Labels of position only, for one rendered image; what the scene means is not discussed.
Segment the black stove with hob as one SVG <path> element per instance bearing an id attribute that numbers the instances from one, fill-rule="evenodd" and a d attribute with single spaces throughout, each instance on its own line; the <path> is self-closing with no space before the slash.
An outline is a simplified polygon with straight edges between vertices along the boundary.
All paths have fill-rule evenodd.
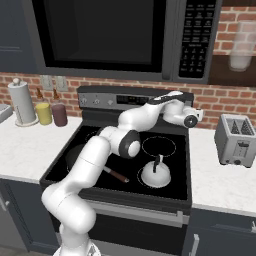
<path id="1" fill-rule="evenodd" d="M 72 148 L 79 144 L 85 146 L 101 128 L 116 126 L 122 112 L 140 107 L 150 99 L 169 92 L 171 91 L 136 87 L 79 87 L 77 94 L 82 122 L 42 177 L 43 192 L 48 186 L 62 181 L 69 174 L 65 156 Z M 194 108 L 193 95 L 182 93 L 185 105 Z M 81 104 L 81 97 L 87 99 L 86 104 Z M 100 99 L 97 105 L 93 103 L 96 97 Z M 92 200 L 158 211 L 177 207 L 190 211 L 192 191 L 189 130 L 190 128 L 170 124 L 159 117 L 153 128 L 139 134 L 141 148 L 135 157 L 126 159 L 112 154 L 107 159 L 105 166 L 127 177 L 128 183 L 123 183 L 102 170 L 96 184 L 81 190 L 79 196 L 86 202 Z M 144 166 L 154 161 L 158 155 L 163 156 L 163 163 L 169 167 L 171 181 L 165 187 L 153 188 L 143 183 L 141 173 Z M 60 221 L 51 213 L 50 216 L 55 230 L 60 234 Z"/>

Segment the dark wooden shelf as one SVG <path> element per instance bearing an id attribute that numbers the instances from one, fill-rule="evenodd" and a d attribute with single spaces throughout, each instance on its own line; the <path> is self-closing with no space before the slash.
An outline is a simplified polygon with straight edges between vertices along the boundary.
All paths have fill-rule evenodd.
<path id="1" fill-rule="evenodd" d="M 228 55 L 214 55 L 208 83 L 211 85 L 256 87 L 256 56 L 244 72 L 231 71 Z"/>

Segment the silver toaster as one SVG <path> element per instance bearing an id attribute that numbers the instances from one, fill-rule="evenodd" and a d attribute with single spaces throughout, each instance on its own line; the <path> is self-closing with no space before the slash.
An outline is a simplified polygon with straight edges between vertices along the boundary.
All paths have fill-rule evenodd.
<path id="1" fill-rule="evenodd" d="M 247 116 L 222 114 L 214 141 L 222 165 L 252 167 L 256 157 L 256 130 Z"/>

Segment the clear glass jar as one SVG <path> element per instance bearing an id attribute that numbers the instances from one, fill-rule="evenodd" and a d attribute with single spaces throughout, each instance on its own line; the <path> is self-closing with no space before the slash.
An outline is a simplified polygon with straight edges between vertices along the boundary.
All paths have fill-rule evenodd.
<path id="1" fill-rule="evenodd" d="M 236 72 L 246 71 L 250 66 L 255 46 L 256 21 L 239 21 L 229 57 L 230 69 Z"/>

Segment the dark blue base cupboard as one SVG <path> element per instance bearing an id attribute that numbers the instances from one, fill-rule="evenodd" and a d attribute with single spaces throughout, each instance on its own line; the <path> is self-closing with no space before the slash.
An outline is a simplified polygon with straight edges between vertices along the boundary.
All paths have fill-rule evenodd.
<path id="1" fill-rule="evenodd" d="M 252 221 L 256 217 L 192 209 L 182 256 L 189 256 L 194 234 L 200 238 L 196 256 L 256 256 Z"/>

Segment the grey microwave oven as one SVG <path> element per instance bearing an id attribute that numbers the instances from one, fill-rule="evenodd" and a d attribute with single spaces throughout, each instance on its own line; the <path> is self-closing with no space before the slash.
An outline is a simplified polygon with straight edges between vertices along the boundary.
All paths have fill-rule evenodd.
<path id="1" fill-rule="evenodd" d="M 222 0 L 176 0 L 162 78 L 166 0 L 22 0 L 40 74 L 208 82 Z"/>

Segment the black oven door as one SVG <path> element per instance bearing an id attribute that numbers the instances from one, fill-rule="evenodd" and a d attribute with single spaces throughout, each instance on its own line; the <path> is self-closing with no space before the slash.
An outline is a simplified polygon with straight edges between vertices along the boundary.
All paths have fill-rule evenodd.
<path id="1" fill-rule="evenodd" d="M 177 211 L 189 217 L 189 210 L 177 207 L 161 212 Z M 188 224 L 179 228 L 97 213 L 89 237 L 103 255 L 181 256 L 187 227 Z"/>

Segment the dark red squeeze bottle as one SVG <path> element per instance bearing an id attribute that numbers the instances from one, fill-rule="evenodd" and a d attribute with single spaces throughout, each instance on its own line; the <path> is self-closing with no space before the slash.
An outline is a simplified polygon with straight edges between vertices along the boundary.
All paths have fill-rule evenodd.
<path id="1" fill-rule="evenodd" d="M 58 127 L 66 126 L 68 123 L 66 107 L 60 100 L 56 90 L 53 90 L 53 102 L 51 105 L 54 123 Z"/>

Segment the yellow squeeze bottle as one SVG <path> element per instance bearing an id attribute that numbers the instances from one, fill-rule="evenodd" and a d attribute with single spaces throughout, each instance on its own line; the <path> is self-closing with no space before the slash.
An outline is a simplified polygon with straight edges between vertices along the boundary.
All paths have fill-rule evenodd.
<path id="1" fill-rule="evenodd" d="M 41 125 L 49 125 L 52 123 L 52 114 L 50 109 L 50 104 L 43 97 L 40 89 L 37 89 L 37 103 L 36 103 L 36 112 Z"/>

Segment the white paper towel roll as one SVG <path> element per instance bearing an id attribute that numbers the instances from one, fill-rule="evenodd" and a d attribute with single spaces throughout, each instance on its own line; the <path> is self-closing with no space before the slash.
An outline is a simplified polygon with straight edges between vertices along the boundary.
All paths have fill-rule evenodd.
<path id="1" fill-rule="evenodd" d="M 28 84 L 19 78 L 14 78 L 8 85 L 8 90 L 16 114 L 15 124 L 28 127 L 38 123 Z"/>

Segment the grey appliance corner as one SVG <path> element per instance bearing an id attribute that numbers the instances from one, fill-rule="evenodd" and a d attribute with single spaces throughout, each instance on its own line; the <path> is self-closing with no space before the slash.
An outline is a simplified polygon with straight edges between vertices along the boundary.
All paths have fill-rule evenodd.
<path id="1" fill-rule="evenodd" d="M 0 123 L 5 121 L 13 114 L 12 107 L 7 104 L 0 104 Z"/>

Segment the dark blue base cupboard door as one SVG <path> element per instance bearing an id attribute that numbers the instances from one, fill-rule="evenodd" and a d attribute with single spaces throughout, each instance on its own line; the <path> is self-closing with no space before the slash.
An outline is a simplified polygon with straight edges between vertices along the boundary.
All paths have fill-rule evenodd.
<path id="1" fill-rule="evenodd" d="M 53 255 L 59 248 L 50 214 L 41 202 L 38 183 L 0 178 L 0 193 L 28 251 Z"/>

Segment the grey wall outlet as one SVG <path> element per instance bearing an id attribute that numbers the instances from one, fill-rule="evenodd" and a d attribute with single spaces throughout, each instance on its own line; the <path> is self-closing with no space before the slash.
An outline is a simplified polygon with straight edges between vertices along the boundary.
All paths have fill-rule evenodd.
<path id="1" fill-rule="evenodd" d="M 52 91 L 53 90 L 53 82 L 52 77 L 50 75 L 41 75 L 41 84 L 43 86 L 43 89 L 46 91 Z"/>
<path id="2" fill-rule="evenodd" d="M 67 92 L 68 91 L 68 85 L 66 78 L 64 76 L 56 76 L 56 88 L 60 92 Z"/>

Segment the dark blue wall cupboard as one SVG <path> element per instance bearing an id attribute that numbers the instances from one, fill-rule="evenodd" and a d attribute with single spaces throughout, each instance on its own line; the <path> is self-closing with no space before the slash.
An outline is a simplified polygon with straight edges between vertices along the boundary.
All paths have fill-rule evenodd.
<path id="1" fill-rule="evenodd" d="M 22 0 L 0 0 L 0 72 L 36 71 Z"/>

